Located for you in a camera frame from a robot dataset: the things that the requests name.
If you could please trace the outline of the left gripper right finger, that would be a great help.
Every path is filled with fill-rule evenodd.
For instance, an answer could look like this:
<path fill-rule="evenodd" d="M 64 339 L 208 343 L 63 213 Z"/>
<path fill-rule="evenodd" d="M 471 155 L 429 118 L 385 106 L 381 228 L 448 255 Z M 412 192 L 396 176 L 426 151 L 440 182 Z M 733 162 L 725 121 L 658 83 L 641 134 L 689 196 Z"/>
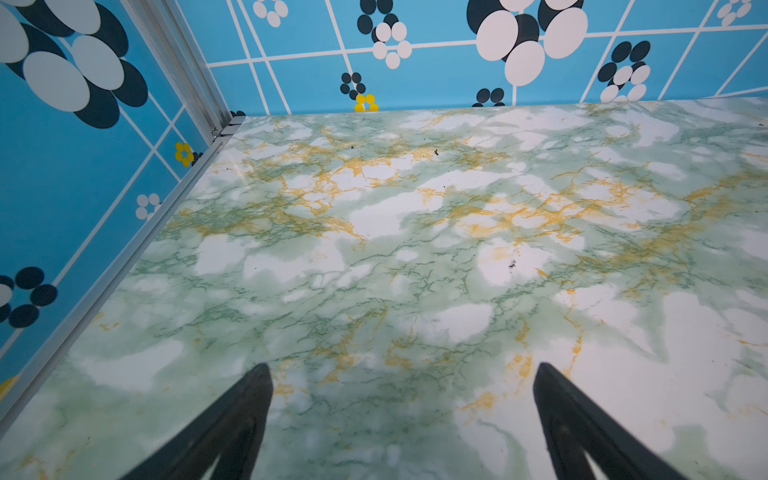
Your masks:
<path fill-rule="evenodd" d="M 539 365 L 533 395 L 557 478 L 593 479 L 591 462 L 609 479 L 683 477 L 553 365 Z"/>

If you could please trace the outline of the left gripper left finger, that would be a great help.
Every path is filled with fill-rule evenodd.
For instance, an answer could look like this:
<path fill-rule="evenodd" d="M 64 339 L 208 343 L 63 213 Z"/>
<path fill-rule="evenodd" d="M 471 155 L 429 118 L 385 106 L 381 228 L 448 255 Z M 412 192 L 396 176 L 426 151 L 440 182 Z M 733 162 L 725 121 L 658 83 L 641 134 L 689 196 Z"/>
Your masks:
<path fill-rule="evenodd" d="M 223 393 L 126 479 L 249 479 L 273 396 L 269 366 L 260 363 Z"/>

